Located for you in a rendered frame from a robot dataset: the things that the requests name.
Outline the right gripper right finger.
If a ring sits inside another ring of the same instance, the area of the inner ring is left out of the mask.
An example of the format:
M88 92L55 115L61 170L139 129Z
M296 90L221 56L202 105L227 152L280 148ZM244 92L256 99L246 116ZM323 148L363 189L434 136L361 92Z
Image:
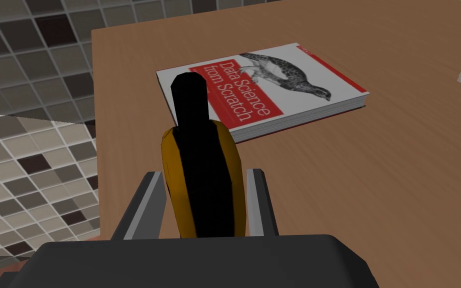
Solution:
M246 204L251 237L279 235L266 176L259 168L246 171Z

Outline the brown wooden table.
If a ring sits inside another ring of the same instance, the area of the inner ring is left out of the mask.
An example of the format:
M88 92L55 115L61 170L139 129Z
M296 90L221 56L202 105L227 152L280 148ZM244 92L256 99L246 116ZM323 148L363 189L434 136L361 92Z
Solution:
M281 0L93 30L100 238L163 168L156 71L290 43L369 96L238 145L279 232L334 235L380 288L461 288L461 0Z

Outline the black and yellow bottle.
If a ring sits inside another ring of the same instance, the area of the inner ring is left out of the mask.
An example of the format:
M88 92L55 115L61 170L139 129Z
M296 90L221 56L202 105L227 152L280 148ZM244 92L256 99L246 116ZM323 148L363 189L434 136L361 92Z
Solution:
M161 157L180 237L244 237L242 161L228 128L209 117L206 80L188 71L170 89L177 124L164 132Z

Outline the white and red book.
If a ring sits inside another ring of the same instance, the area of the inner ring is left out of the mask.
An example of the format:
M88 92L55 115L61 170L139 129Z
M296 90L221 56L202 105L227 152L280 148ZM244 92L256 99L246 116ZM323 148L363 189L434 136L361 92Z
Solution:
M208 116L236 143L361 108L369 92L298 43L158 70L173 119L176 76L197 73L207 84Z

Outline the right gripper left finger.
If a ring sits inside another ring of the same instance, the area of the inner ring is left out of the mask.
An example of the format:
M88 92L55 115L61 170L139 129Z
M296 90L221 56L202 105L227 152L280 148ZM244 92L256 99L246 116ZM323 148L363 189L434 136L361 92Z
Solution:
M110 240L159 239L166 203L163 173L147 172Z

